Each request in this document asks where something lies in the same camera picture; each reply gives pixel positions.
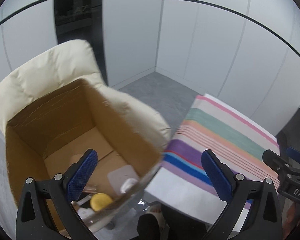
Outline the person's right hand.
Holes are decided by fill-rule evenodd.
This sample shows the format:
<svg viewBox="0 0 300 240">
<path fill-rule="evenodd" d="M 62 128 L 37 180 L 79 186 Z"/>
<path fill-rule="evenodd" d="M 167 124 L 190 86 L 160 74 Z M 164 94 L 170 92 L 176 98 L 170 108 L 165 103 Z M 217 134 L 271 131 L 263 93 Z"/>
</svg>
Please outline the person's right hand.
<svg viewBox="0 0 300 240">
<path fill-rule="evenodd" d="M 300 239 L 300 204 L 293 203 L 287 211 L 283 239 Z"/>
</svg>

